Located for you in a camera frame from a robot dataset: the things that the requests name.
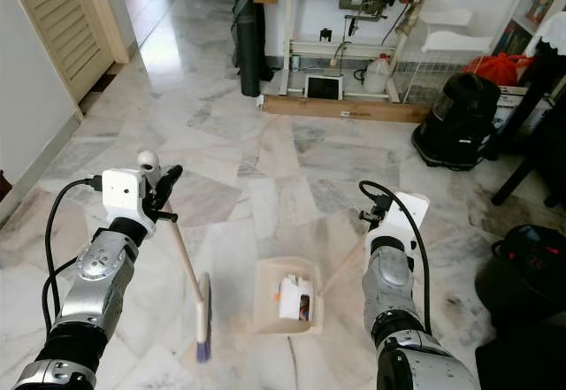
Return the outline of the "wooden broom with white knob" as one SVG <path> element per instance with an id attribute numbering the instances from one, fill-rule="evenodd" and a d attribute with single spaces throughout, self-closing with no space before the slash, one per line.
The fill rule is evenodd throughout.
<path id="1" fill-rule="evenodd" d="M 165 175 L 159 163 L 157 153 L 153 151 L 142 151 L 138 153 L 137 161 L 141 172 L 146 179 L 147 194 L 144 197 L 144 212 L 150 217 L 150 195 L 159 192 L 159 180 Z M 211 358 L 211 323 L 213 323 L 213 288 L 211 288 L 210 274 L 195 272 L 193 261 L 187 253 L 185 238 L 183 238 L 177 223 L 167 223 L 166 233 L 174 243 L 175 252 L 180 256 L 183 269 L 185 269 L 187 280 L 189 280 L 191 296 L 195 305 L 195 361 L 207 363 Z"/>

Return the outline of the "beige dustpan with wooden handle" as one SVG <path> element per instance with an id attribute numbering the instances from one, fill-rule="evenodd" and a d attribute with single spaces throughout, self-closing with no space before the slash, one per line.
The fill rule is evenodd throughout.
<path id="1" fill-rule="evenodd" d="M 279 336 L 351 336 L 363 333 L 363 233 L 353 228 L 296 229 L 260 241 L 256 264 L 252 326 L 254 333 Z M 279 318 L 278 285 L 288 274 L 314 284 L 310 321 Z"/>

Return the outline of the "long wooden board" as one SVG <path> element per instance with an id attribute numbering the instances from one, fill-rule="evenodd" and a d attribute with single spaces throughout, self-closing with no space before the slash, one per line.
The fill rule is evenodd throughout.
<path id="1" fill-rule="evenodd" d="M 260 110 L 276 115 L 305 118 L 372 120 L 372 122 L 420 123 L 430 111 L 425 103 L 350 102 L 303 96 L 259 96 Z"/>

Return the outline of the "white crumpled paper trash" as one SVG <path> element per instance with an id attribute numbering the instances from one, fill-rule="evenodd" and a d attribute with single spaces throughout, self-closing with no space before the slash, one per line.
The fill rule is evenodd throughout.
<path id="1" fill-rule="evenodd" d="M 279 282 L 276 301 L 278 301 L 279 318 L 310 321 L 314 302 L 314 284 L 307 278 L 288 274 Z"/>

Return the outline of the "black vacuum cleaner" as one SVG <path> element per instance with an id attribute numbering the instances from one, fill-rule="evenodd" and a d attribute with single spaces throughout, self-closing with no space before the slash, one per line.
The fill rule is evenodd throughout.
<path id="1" fill-rule="evenodd" d="M 484 76 L 450 76 L 429 116 L 411 135 L 425 166 L 469 171 L 480 164 L 486 144 L 496 135 L 499 96 L 501 88 Z"/>

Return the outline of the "white framed dark tablet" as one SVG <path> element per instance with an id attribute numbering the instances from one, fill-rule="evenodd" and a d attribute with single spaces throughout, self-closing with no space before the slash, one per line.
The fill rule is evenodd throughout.
<path id="1" fill-rule="evenodd" d="M 344 99 L 343 76 L 306 75 L 303 96 L 325 100 Z"/>

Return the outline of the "translucent plastic jug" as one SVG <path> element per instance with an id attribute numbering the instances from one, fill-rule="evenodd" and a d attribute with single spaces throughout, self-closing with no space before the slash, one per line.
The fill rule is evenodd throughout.
<path id="1" fill-rule="evenodd" d="M 381 95 L 386 92 L 386 83 L 391 78 L 392 67 L 389 63 L 389 55 L 381 53 L 379 57 L 373 59 L 363 74 L 361 81 L 363 89 L 367 94 Z"/>

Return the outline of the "black rolled mat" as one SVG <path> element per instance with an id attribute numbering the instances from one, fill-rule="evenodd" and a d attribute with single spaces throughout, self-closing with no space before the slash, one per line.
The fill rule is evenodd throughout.
<path id="1" fill-rule="evenodd" d="M 260 96 L 264 62 L 262 6 L 254 0 L 235 0 L 232 7 L 233 61 L 238 68 L 240 90 L 244 96 Z"/>

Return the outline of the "black furniture leg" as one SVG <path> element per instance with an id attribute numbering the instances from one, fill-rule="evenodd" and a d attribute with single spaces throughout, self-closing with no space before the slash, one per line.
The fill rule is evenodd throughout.
<path id="1" fill-rule="evenodd" d="M 523 75 L 531 86 L 505 125 L 504 135 L 496 143 L 497 149 L 505 147 L 514 138 L 542 96 L 563 76 L 566 76 L 566 47 L 554 48 L 548 42 L 538 42 L 533 62 Z M 548 208 L 559 204 L 566 208 L 566 92 L 554 99 L 553 107 L 543 115 L 520 148 L 523 160 L 494 193 L 492 204 L 498 207 L 505 203 L 530 172 L 537 172 L 548 187 L 548 196 L 543 204 Z"/>

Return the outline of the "beige louvered door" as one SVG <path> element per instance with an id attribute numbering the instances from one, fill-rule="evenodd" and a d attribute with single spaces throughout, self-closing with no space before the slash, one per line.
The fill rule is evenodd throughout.
<path id="1" fill-rule="evenodd" d="M 48 84 L 80 103 L 139 47 L 124 0 L 13 0 L 11 9 L 20 23 L 3 31 L 15 39 L 3 54 L 5 95 Z"/>

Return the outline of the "red bag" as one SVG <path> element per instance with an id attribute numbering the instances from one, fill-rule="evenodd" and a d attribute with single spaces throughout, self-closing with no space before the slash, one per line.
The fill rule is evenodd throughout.
<path id="1" fill-rule="evenodd" d="M 532 62 L 532 57 L 522 54 L 501 53 L 494 56 L 478 56 L 462 67 L 460 72 L 476 74 L 497 86 L 516 87 L 520 83 L 522 72 Z"/>

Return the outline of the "white bookshelf with books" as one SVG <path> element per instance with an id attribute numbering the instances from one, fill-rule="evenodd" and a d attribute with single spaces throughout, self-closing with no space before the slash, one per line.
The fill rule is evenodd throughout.
<path id="1" fill-rule="evenodd" d="M 543 22 L 566 10 L 566 0 L 513 0 L 504 27 L 494 40 L 493 54 L 525 55 L 538 45 L 537 33 Z"/>

